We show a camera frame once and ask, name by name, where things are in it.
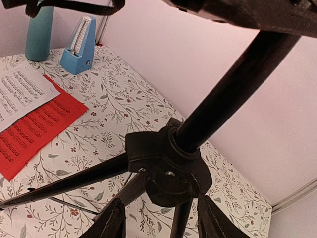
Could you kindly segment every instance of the screw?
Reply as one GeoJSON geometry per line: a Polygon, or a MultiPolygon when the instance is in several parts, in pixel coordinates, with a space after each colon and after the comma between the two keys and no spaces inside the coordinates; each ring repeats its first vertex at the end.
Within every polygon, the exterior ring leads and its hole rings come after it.
{"type": "Polygon", "coordinates": [[[174,174],[172,171],[167,171],[165,174],[166,174],[166,175],[175,176],[175,174],[174,174]]]}

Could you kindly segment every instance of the leaf pattern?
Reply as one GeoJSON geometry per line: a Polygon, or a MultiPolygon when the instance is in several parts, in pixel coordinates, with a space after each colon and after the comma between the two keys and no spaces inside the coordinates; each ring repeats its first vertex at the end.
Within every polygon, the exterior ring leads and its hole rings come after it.
{"type": "MultiPolygon", "coordinates": [[[[91,70],[79,75],[60,65],[63,50],[53,50],[45,62],[30,62],[89,111],[44,146],[11,182],[0,178],[0,200],[83,171],[125,151],[125,134],[158,131],[170,117],[184,118],[125,61],[107,47],[95,48],[91,70]]],[[[25,56],[0,58],[7,71],[25,56]]],[[[201,147],[213,185],[208,195],[225,215],[252,238],[266,238],[272,207],[209,143],[201,147]]],[[[58,199],[100,211],[123,187],[128,173],[57,196],[58,199]]],[[[127,237],[169,237],[174,209],[153,205],[146,194],[126,208],[127,237]]],[[[93,223],[93,215],[50,200],[5,209],[0,213],[0,238],[75,238],[93,223]]],[[[193,202],[184,237],[197,238],[197,201],[193,202]]]]}

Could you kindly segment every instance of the black strap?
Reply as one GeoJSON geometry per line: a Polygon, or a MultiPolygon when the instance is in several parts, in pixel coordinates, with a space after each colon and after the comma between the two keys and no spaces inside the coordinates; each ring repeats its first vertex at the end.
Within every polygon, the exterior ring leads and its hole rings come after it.
{"type": "Polygon", "coordinates": [[[95,5],[85,2],[78,1],[67,1],[67,0],[44,0],[38,5],[37,0],[30,0],[26,5],[25,13],[30,17],[35,17],[41,7],[43,6],[55,6],[59,8],[66,8],[75,11],[81,11],[94,15],[109,16],[113,15],[122,9],[125,5],[125,0],[112,0],[113,7],[95,5]]]}

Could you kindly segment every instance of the blue metronome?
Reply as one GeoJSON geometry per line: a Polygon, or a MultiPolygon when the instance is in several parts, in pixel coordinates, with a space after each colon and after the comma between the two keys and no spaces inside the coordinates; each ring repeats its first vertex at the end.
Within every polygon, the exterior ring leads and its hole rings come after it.
{"type": "Polygon", "coordinates": [[[79,74],[93,65],[96,19],[82,16],[65,48],[60,65],[71,74],[79,74]]]}

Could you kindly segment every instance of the paper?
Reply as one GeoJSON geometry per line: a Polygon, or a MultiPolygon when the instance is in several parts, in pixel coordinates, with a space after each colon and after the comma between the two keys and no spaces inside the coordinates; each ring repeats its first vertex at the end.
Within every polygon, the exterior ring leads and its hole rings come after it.
{"type": "Polygon", "coordinates": [[[0,132],[59,95],[27,62],[0,76],[0,132]]]}
{"type": "Polygon", "coordinates": [[[0,173],[8,181],[12,180],[44,145],[88,110],[84,104],[47,79],[60,95],[0,133],[0,173]]]}

